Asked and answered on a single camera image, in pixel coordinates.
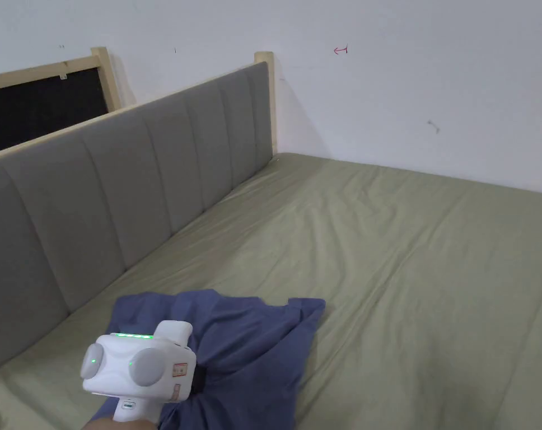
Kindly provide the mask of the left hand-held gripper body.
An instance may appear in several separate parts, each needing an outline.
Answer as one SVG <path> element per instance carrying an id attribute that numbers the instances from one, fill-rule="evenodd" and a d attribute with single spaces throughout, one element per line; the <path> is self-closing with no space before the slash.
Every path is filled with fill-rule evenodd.
<path id="1" fill-rule="evenodd" d="M 196 354 L 187 345 L 193 327 L 161 321 L 152 335 L 111 333 L 88 346 L 82 361 L 82 387 L 117 398 L 113 420 L 157 424 L 163 406 L 186 401 L 192 391 Z"/>

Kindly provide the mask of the person's left hand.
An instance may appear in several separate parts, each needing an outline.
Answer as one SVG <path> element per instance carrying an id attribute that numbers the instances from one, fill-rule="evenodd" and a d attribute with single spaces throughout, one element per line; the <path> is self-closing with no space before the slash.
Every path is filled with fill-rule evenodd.
<path id="1" fill-rule="evenodd" d="M 148 420 L 131 420 L 118 422 L 104 417 L 86 423 L 82 430 L 156 430 L 157 425 Z"/>

